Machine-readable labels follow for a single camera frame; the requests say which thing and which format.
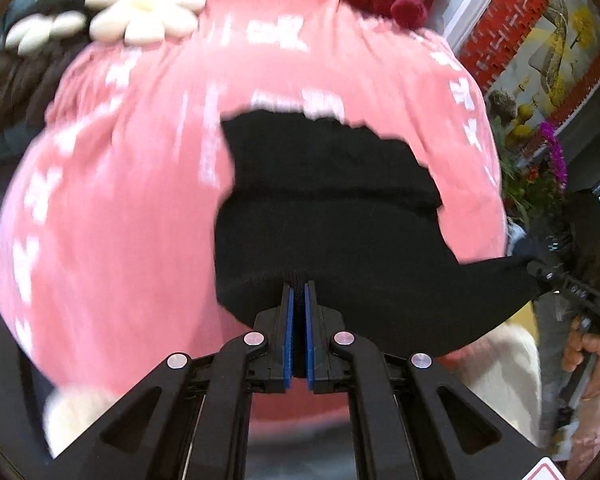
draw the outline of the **purple flower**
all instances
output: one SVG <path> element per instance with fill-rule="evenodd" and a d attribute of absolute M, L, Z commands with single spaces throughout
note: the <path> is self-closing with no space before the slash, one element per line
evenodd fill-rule
<path fill-rule="evenodd" d="M 564 160 L 562 146 L 558 139 L 555 138 L 555 128 L 552 124 L 544 122 L 538 127 L 540 133 L 544 137 L 544 142 L 549 150 L 549 160 L 551 161 L 551 169 L 560 185 L 560 190 L 567 189 L 567 163 Z"/>

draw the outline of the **black cloth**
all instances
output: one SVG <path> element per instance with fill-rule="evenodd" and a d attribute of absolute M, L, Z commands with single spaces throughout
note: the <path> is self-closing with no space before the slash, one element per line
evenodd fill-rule
<path fill-rule="evenodd" d="M 528 258 L 458 263 L 435 182 L 403 141 L 261 110 L 222 129 L 235 184 L 216 220 L 216 291 L 246 325 L 285 282 L 314 280 L 320 304 L 381 351 L 441 356 L 542 293 Z"/>
<path fill-rule="evenodd" d="M 84 0 L 38 0 L 13 23 L 32 14 L 56 16 L 68 10 L 79 10 L 88 20 L 95 15 L 85 8 Z M 87 24 L 83 31 L 64 40 L 50 40 L 32 56 L 20 57 L 0 49 L 0 133 L 20 123 L 44 128 L 46 108 L 56 96 L 62 75 L 91 43 L 88 28 Z"/>

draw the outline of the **pink blanket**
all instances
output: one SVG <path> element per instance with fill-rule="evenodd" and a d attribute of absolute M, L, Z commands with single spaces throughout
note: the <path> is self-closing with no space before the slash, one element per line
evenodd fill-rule
<path fill-rule="evenodd" d="M 208 2 L 183 43 L 84 51 L 4 202 L 0 311 L 59 386 L 122 394 L 171 352 L 202 356 L 245 332 L 214 290 L 214 219 L 233 179 L 224 114 L 304 110 L 399 136 L 440 189 L 458 258 L 504 252 L 482 97 L 445 41 L 339 0 Z M 302 384 L 290 396 L 257 399 L 256 418 L 343 406 Z"/>

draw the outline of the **white sticker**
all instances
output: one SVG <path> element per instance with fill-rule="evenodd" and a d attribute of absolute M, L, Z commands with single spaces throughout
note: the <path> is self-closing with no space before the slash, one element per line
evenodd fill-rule
<path fill-rule="evenodd" d="M 550 459 L 543 458 L 522 480 L 564 480 L 564 476 Z"/>

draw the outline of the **red patterned border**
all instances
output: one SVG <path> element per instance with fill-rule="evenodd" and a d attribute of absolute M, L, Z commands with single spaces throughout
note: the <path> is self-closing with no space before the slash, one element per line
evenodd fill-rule
<path fill-rule="evenodd" d="M 492 0 L 465 44 L 460 62 L 483 93 L 506 69 L 549 0 Z"/>
<path fill-rule="evenodd" d="M 554 113 L 548 119 L 548 122 L 555 128 L 562 126 L 578 109 L 578 107 L 586 101 L 593 89 L 600 81 L 600 52 L 591 62 L 587 73 L 580 79 L 571 90 L 568 97 L 562 104 L 554 110 Z M 523 150 L 522 155 L 525 158 L 531 158 L 538 148 L 542 145 L 543 138 L 540 132 L 532 137 Z"/>

